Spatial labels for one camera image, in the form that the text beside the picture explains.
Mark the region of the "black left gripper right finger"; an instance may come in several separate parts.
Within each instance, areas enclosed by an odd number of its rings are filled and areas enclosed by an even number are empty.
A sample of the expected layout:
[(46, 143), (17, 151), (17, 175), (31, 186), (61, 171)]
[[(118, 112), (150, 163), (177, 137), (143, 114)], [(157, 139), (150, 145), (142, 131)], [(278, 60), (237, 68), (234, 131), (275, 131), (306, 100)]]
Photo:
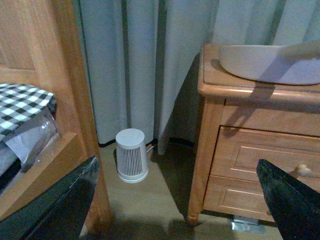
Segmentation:
[(320, 238), (320, 194), (266, 159), (256, 173), (265, 203), (284, 240)]

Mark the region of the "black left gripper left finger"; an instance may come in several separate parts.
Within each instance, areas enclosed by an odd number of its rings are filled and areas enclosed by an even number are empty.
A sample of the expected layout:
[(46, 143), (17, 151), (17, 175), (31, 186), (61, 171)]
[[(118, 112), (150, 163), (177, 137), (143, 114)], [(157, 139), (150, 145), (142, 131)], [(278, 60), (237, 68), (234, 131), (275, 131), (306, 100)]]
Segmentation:
[(99, 160), (91, 156), (0, 222), (2, 240), (77, 240), (93, 201)]

